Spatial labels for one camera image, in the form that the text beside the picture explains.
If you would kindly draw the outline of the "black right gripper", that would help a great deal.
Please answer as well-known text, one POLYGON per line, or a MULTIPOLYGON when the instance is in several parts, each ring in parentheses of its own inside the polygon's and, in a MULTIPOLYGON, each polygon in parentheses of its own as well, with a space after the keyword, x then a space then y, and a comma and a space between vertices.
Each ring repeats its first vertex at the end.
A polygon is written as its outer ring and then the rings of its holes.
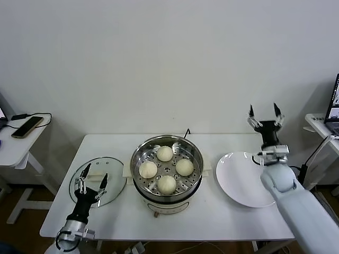
POLYGON ((250 105, 247 121, 254 130, 258 129, 263 140, 262 146, 277 146, 281 144, 277 132, 283 125, 284 115, 276 103, 274 103, 274 112, 275 120, 258 121, 254 116, 253 106, 250 105))

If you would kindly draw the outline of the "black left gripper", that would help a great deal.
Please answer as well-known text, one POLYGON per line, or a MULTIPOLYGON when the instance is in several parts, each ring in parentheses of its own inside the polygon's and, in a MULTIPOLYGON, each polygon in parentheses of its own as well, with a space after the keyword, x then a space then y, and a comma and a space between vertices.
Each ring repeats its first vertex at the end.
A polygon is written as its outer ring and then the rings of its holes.
POLYGON ((85 179, 89 173, 91 163, 89 163, 85 169, 82 170, 79 177, 75 179, 75 196, 77 202, 70 215, 66 220, 74 220, 79 222, 87 222, 89 217, 89 211, 92 204, 97 202, 106 193, 106 186, 108 184, 108 173, 105 174, 102 179, 98 190, 86 188, 85 179))

